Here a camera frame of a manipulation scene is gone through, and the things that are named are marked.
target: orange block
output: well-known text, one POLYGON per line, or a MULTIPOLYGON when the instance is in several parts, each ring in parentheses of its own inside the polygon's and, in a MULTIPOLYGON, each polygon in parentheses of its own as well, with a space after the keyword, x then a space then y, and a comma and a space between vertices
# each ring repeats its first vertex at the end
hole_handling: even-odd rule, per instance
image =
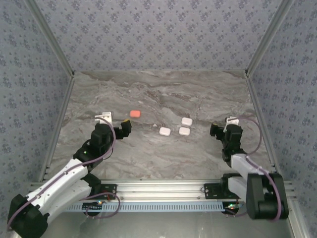
POLYGON ((130 117, 131 118, 139 118, 141 116, 141 112, 138 110, 132 110, 130 111, 130 117))

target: gray marble tabletop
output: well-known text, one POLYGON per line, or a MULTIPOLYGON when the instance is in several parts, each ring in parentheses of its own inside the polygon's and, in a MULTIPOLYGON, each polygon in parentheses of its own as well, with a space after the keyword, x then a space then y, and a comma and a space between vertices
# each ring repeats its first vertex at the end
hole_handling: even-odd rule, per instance
MULTIPOLYGON (((101 179, 217 179, 233 170, 222 160, 222 144, 209 136, 212 122, 225 117, 255 118, 245 79, 222 71, 77 72, 49 177, 60 170, 94 129, 94 116, 112 111, 113 125, 131 119, 129 137, 117 141, 113 155, 93 174, 101 179), (193 119, 189 136, 178 134, 182 117, 193 119), (171 129, 169 137, 159 128, 171 129)), ((242 148, 252 151, 259 130, 240 121, 242 148)), ((252 157, 269 169, 265 145, 252 157)))

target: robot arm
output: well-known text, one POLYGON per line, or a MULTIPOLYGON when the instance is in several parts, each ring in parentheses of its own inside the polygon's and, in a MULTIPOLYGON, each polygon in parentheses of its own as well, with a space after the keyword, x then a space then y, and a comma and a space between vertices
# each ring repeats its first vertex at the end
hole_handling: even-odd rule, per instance
POLYGON ((223 160, 239 173, 223 175, 220 183, 222 191, 234 193, 245 201, 247 212, 252 219, 276 218, 280 200, 281 212, 278 218, 287 219, 288 205, 282 176, 264 170, 240 148, 243 130, 238 123, 238 119, 229 118, 226 119, 225 127, 211 125, 210 135, 222 142, 223 160))
MULTIPOLYGON (((111 113, 98 118, 102 118, 98 119, 101 123, 96 124, 91 138, 63 169, 27 196, 19 194, 12 199, 8 224, 22 238, 41 237, 48 225, 69 205, 101 192, 101 181, 90 172, 111 152, 114 136, 110 128, 111 113)), ((123 139, 131 132, 129 120, 121 123, 121 127, 113 128, 116 139, 123 139)))

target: small cube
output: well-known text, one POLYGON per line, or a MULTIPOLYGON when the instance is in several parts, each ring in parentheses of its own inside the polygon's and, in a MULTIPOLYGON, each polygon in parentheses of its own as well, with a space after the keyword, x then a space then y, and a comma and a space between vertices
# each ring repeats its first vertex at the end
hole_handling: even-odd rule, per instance
POLYGON ((166 127, 161 127, 159 129, 159 134, 160 135, 165 135, 165 136, 169 136, 170 135, 170 129, 166 128, 166 127))
POLYGON ((130 111, 130 117, 131 118, 139 118, 141 116, 141 112, 138 110, 132 110, 130 111))
POLYGON ((186 127, 181 127, 179 129, 179 134, 180 135, 189 135, 190 134, 190 129, 186 127))
POLYGON ((193 124, 193 119, 182 118, 182 125, 191 126, 193 124))

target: patterned wallpaper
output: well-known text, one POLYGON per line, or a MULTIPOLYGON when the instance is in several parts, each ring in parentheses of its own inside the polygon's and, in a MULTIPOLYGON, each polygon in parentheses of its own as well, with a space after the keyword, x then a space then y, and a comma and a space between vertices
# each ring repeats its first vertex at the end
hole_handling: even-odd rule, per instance
POLYGON ((257 67, 255 84, 285 179, 317 237, 317 2, 297 0, 257 67))
POLYGON ((280 0, 36 0, 73 70, 244 69, 280 0))
POLYGON ((68 76, 23 0, 0 1, 0 237, 11 199, 38 179, 68 76))

